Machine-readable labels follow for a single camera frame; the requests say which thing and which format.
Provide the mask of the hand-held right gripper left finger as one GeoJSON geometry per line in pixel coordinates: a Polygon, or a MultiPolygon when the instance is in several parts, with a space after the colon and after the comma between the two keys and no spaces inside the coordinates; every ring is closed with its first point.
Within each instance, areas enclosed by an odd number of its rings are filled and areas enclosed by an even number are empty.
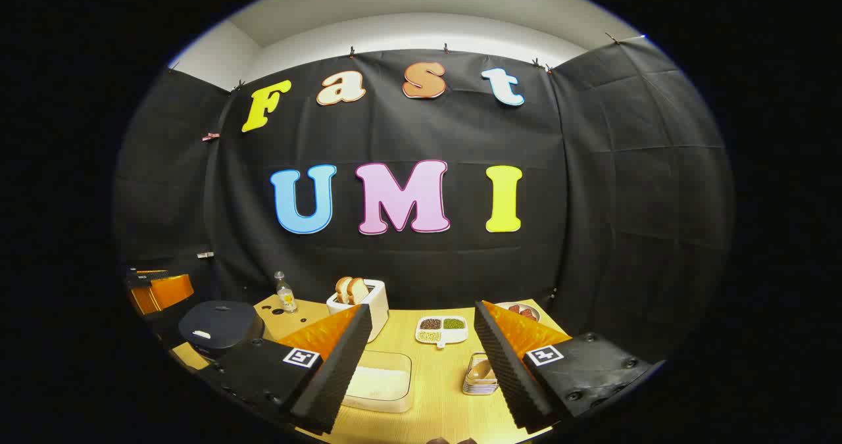
{"type": "Polygon", "coordinates": [[[276,425],[329,434],[370,330],[370,307],[361,304],[283,342],[250,340],[209,366],[210,387],[276,425]]]}

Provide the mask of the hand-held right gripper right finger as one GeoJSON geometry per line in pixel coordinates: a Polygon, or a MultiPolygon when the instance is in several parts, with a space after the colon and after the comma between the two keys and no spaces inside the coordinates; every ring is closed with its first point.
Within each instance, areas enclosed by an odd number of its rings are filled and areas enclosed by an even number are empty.
{"type": "Polygon", "coordinates": [[[475,304],[473,328],[515,426],[529,433],[591,419],[664,366],[602,334],[570,337],[488,301],[475,304]]]}

